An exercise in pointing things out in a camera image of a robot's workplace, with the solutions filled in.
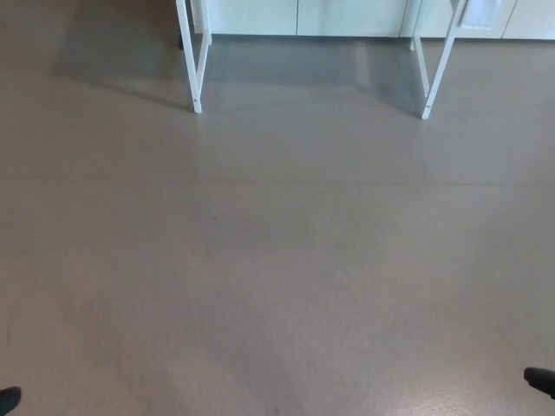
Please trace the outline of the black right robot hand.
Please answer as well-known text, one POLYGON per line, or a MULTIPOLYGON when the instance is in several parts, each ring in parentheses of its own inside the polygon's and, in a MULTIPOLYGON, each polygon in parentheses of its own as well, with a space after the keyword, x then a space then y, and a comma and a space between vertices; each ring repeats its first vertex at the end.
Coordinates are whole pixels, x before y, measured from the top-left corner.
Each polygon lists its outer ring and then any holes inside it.
POLYGON ((555 372, 550 369, 527 367, 523 373, 530 387, 539 390, 555 399, 555 372))

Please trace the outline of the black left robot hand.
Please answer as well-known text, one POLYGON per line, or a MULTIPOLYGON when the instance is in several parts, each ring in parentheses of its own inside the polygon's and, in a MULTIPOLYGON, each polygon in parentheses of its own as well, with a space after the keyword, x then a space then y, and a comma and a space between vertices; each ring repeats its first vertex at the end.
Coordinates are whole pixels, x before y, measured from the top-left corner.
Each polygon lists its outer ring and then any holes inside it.
POLYGON ((5 416, 20 404, 22 390, 20 387, 6 387, 0 390, 0 416, 5 416))

